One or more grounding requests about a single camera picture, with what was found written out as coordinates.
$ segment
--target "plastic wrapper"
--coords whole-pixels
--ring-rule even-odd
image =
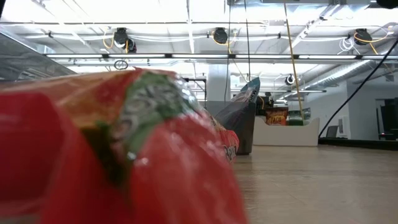
[[[272,126],[286,126],[288,108],[267,108],[266,124]]]
[[[0,222],[246,223],[220,136],[174,73],[0,88]]]

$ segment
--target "ceiling beam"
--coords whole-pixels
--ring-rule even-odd
[[[318,19],[309,22],[307,26],[296,36],[292,42],[292,48],[299,44],[309,33],[311,33],[317,26],[319,26],[325,18],[329,17],[336,8],[340,8],[339,5],[329,5],[318,17]],[[285,50],[281,51],[281,54],[289,54],[290,46],[287,46]]]
[[[189,36],[189,47],[191,48],[191,54],[195,53],[195,44],[193,43],[193,31],[192,31],[192,20],[190,15],[190,0],[187,0],[187,16],[188,16],[188,36]]]
[[[64,26],[64,28],[65,28],[66,30],[68,30],[69,33],[71,33],[71,35],[73,35],[74,37],[76,37],[83,45],[87,46],[87,47],[88,47],[89,49],[91,49],[94,53],[98,53],[97,50],[95,50],[94,48],[92,48],[92,47],[90,46],[90,44],[87,43],[85,40],[83,40],[77,33],[75,33],[74,31],[72,31],[71,29],[69,29],[61,19],[59,19],[56,15],[54,15],[52,12],[50,12],[50,11],[45,7],[44,4],[42,4],[41,2],[38,2],[38,1],[36,1],[36,0],[32,0],[32,2],[35,3],[36,6],[39,6],[41,9],[44,9],[44,10],[45,10],[46,12],[48,12],[51,16],[53,16],[53,18],[54,18],[56,21],[58,21],[58,25],[59,25],[59,26]]]
[[[112,63],[118,59],[175,59],[179,61],[204,62],[225,64],[228,55],[226,54],[47,54],[53,60],[62,65],[86,65],[86,66],[102,66],[106,61]],[[231,59],[237,62],[247,62],[247,55],[231,54]],[[382,55],[294,55],[296,63],[306,64],[351,64],[363,60],[381,60]],[[267,55],[256,54],[251,55],[253,63],[291,63],[289,55]],[[398,63],[398,56],[391,55],[387,58],[386,63]]]
[[[58,22],[0,22],[3,26],[59,26]],[[212,27],[223,27],[228,26],[228,22],[201,22],[192,21],[192,25],[209,25]],[[66,26],[82,26],[81,22],[65,22]],[[121,27],[121,26],[185,26],[187,21],[175,21],[175,22],[96,22],[95,24],[86,24],[90,27]],[[267,26],[263,22],[248,22],[249,26]],[[246,27],[246,21],[242,22],[231,22],[231,27],[240,28]]]

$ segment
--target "ceiling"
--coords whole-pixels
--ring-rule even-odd
[[[211,38],[216,27],[224,27],[230,33],[230,50],[234,54],[289,54],[283,4],[248,0],[245,12],[242,2],[235,0],[231,4],[229,25],[229,5],[221,0],[7,0],[0,29],[32,44],[45,45],[57,54],[124,53],[115,45],[107,49],[103,43],[111,45],[112,34],[118,27],[127,28],[139,54],[227,54],[227,46],[218,45]],[[398,34],[398,9],[371,8],[370,1],[344,6],[316,2],[321,3],[288,4],[294,54],[374,54],[369,44],[342,51],[343,39],[353,36],[355,29],[365,28],[374,39],[385,38],[374,43],[377,49]],[[56,61],[78,73],[114,70],[112,60]],[[174,70],[185,77],[206,77],[209,72],[209,62],[203,60],[165,58],[128,62],[132,66]],[[296,70],[302,85],[337,66],[339,63],[299,63]],[[232,76],[239,77],[233,88],[246,84],[248,63],[230,62],[229,69]],[[277,60],[256,61],[250,64],[250,72],[252,77],[260,76],[262,88],[286,88],[284,78],[293,73],[293,66]]]

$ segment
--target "ceiling light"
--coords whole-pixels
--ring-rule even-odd
[[[240,92],[240,89],[231,89],[231,92]],[[260,92],[269,92],[269,93],[288,93],[290,90],[260,90]]]
[[[49,58],[102,58],[100,54],[48,54]]]
[[[300,93],[326,93],[326,90],[303,90]]]
[[[110,54],[110,58],[164,58],[164,54]]]
[[[362,59],[369,59],[369,60],[381,60],[383,59],[384,56],[383,55],[363,55]],[[394,59],[398,59],[398,56],[394,56],[394,55],[389,55],[387,57],[387,59],[389,60],[394,60]]]
[[[355,59],[356,55],[300,55],[299,59]]]
[[[249,58],[248,55],[236,55],[236,58]],[[250,55],[250,59],[290,59],[290,55]]]
[[[173,54],[173,58],[227,58],[226,54],[218,55],[218,54]]]

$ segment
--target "white duct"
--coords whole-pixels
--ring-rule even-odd
[[[387,44],[382,45],[381,47],[377,48],[377,51],[379,52],[380,55],[385,55],[388,50],[391,48],[393,45],[394,40],[390,41]],[[344,80],[347,80],[349,78],[355,77],[356,75],[362,74],[364,72],[372,70],[372,68],[376,67],[378,65],[379,61],[376,60],[362,60],[359,62],[355,62],[352,64],[348,65],[340,65],[339,67],[336,67],[329,72],[326,72],[322,75],[320,75],[318,78],[313,79],[312,81],[308,82],[305,84],[305,86],[300,86],[300,89],[307,90],[310,88],[313,88],[315,86],[321,85],[321,86],[331,86],[337,83],[340,83]],[[289,93],[288,95],[284,95],[280,97],[280,99],[283,99],[287,96],[294,95],[294,93]]]

